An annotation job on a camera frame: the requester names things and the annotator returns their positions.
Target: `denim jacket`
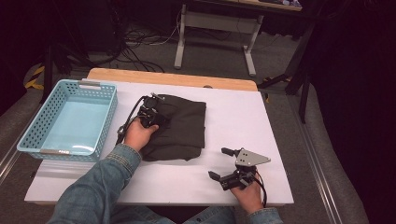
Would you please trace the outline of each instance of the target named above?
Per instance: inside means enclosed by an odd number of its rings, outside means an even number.
[[[117,207],[121,191],[141,162],[138,152],[118,144],[72,184],[59,199],[49,223],[174,223],[145,206]],[[275,208],[248,216],[250,223],[283,223]],[[231,207],[209,207],[185,223],[234,223]]]

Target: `blue plastic basket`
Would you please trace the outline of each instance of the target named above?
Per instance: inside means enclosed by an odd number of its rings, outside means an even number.
[[[117,103],[115,85],[61,80],[17,149],[36,159],[98,161]]]

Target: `wooden table edge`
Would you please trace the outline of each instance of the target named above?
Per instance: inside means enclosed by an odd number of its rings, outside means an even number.
[[[257,91],[252,80],[225,77],[201,77],[169,73],[153,73],[120,69],[93,68],[88,74],[89,79],[123,81],[134,83],[150,83],[160,85],[204,87],[234,91]]]

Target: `jacket sleeve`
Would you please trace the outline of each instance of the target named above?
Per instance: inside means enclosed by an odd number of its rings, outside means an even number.
[[[105,159],[66,189],[49,223],[108,223],[122,189],[140,162],[135,150],[116,145]]]
[[[263,208],[257,212],[254,212],[247,216],[250,224],[283,224],[282,219],[280,219],[279,213],[276,208]]]

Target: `metal stand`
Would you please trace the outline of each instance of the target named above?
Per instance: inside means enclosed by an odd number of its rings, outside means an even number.
[[[253,49],[254,42],[259,34],[260,27],[262,26],[263,16],[259,16],[257,20],[254,19],[241,19],[226,16],[217,16],[206,13],[197,13],[187,10],[187,6],[183,5],[181,8],[180,17],[180,34],[177,45],[177,53],[175,58],[175,68],[180,69],[183,52],[185,47],[185,28],[186,26],[206,28],[214,30],[223,30],[230,32],[239,32],[244,34],[251,34],[250,42],[247,46],[243,47],[245,60],[247,63],[248,74],[251,77],[256,76],[254,69],[253,59],[251,57],[251,50]]]

